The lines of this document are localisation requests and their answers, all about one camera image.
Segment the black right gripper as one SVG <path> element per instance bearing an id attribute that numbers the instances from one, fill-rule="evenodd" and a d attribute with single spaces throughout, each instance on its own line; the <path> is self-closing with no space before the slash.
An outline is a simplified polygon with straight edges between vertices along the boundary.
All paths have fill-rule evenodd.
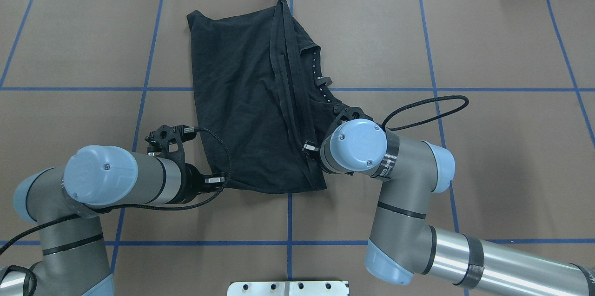
<path id="1" fill-rule="evenodd" d="M 325 137 L 325 139 L 316 146 L 314 142 L 305 141 L 302 146 L 302 152 L 306 154 L 315 154 L 315 158 L 321 166 L 330 166 L 330 136 Z"/>

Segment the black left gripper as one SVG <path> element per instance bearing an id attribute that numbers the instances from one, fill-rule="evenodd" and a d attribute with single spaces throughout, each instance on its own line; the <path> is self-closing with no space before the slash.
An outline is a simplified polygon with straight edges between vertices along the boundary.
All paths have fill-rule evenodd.
<path id="1" fill-rule="evenodd" d="M 206 191 L 205 184 L 224 184 L 225 182 L 225 173 L 202 175 L 194 165 L 185 164 L 185 177 L 180 187 L 179 203 L 185 204 L 193 201 L 198 195 Z"/>

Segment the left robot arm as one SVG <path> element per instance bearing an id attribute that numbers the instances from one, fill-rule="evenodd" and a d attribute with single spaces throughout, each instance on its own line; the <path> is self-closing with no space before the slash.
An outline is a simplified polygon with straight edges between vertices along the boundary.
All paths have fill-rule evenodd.
<path id="1" fill-rule="evenodd" d="M 65 167 L 52 167 L 21 182 L 13 207 L 35 227 L 2 246 L 39 233 L 42 260 L 1 268 L 3 296 L 113 296 L 113 273 L 100 215 L 115 209 L 189 209 L 203 192 L 219 194 L 231 170 L 202 175 L 170 156 L 151 156 L 116 146 L 81 148 Z"/>

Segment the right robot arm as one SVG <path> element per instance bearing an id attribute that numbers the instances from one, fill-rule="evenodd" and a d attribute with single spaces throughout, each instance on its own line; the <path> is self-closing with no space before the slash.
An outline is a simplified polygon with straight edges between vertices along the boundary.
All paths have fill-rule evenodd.
<path id="1" fill-rule="evenodd" d="M 408 285 L 419 274 L 500 296 L 594 294 L 593 269 L 430 225 L 430 197 L 447 190 L 455 175 L 449 150 L 370 119 L 339 117 L 314 151 L 331 174 L 357 172 L 382 182 L 365 257 L 366 270 L 381 281 Z"/>

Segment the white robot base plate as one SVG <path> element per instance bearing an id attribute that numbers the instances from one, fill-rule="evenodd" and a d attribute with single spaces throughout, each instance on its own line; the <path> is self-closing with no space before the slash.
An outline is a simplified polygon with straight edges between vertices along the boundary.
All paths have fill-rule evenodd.
<path id="1" fill-rule="evenodd" d="M 344 281 L 264 281 L 231 283 L 228 296 L 350 296 Z"/>

